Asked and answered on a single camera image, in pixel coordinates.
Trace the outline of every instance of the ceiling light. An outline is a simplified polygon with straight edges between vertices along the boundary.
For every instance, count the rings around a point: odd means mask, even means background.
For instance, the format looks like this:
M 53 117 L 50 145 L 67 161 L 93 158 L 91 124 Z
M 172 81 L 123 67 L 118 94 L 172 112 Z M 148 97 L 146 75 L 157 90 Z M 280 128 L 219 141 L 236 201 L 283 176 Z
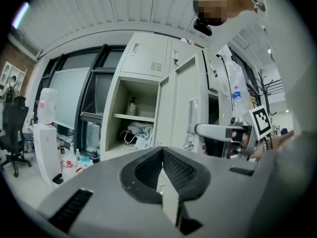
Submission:
M 26 13 L 27 9 L 29 8 L 29 4 L 27 2 L 25 2 L 21 9 L 18 11 L 13 23 L 12 23 L 12 26 L 14 26 L 14 28 L 18 28 L 24 14 Z

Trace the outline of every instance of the person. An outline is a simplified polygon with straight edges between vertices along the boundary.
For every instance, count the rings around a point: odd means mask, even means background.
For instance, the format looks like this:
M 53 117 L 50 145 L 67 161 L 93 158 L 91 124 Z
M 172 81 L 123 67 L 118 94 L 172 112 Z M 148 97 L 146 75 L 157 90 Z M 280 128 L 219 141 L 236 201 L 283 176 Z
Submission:
M 7 82 L 3 90 L 4 103 L 13 103 L 14 98 L 18 95 L 18 85 L 16 83 L 16 76 L 12 76 L 11 80 Z
M 194 0 L 194 10 L 200 20 L 214 26 L 245 11 L 253 11 L 262 18 L 271 53 L 283 82 L 285 99 L 297 124 L 294 126 L 295 132 L 272 138 L 273 149 L 281 147 L 294 134 L 315 133 L 317 49 L 307 26 L 289 0 Z M 303 115 L 302 107 L 306 103 L 311 108 Z M 244 146 L 248 141 L 248 135 L 243 135 Z M 252 157 L 261 158 L 263 152 L 264 147 L 261 146 Z

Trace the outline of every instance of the vent slot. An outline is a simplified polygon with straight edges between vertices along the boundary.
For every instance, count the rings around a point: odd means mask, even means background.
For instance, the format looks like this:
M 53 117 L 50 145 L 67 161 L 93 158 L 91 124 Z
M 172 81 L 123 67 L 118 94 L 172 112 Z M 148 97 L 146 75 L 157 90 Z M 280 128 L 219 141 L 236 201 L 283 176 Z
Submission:
M 154 71 L 162 71 L 162 64 L 161 63 L 157 63 L 157 62 L 152 62 L 151 63 L 151 70 L 154 70 Z
M 78 190 L 62 208 L 50 218 L 49 222 L 63 232 L 68 232 L 92 195 L 93 193 L 91 191 L 84 189 Z
M 228 87 L 226 84 L 223 84 L 223 90 L 227 93 L 228 92 Z
M 247 169 L 241 169 L 236 167 L 230 168 L 229 171 L 237 173 L 237 174 L 249 176 L 249 177 L 252 176 L 254 173 L 254 170 L 247 170 Z

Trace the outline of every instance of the brick wall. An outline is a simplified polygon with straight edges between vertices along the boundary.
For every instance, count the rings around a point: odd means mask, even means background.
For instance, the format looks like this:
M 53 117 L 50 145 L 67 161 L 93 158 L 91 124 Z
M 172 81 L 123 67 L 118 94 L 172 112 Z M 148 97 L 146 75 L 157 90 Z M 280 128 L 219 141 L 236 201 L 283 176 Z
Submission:
M 26 73 L 20 92 L 20 96 L 24 96 L 30 76 L 34 69 L 35 61 L 30 59 L 10 41 L 8 41 L 3 50 L 0 51 L 0 75 L 2 74 L 2 70 L 6 61 Z

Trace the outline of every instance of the black office chair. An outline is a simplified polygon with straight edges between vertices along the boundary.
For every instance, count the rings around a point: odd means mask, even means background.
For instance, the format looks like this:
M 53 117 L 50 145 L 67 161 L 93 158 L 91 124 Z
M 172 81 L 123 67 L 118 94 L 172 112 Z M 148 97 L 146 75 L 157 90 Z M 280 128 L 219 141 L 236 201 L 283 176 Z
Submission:
M 9 162 L 13 162 L 14 176 L 19 176 L 18 167 L 15 162 L 25 162 L 31 167 L 31 163 L 24 159 L 24 136 L 22 133 L 23 124 L 28 114 L 28 107 L 20 107 L 17 105 L 7 105 L 7 128 L 6 134 L 0 137 L 0 149 L 7 150 L 11 155 L 6 154 L 6 161 L 1 164 L 3 166 Z

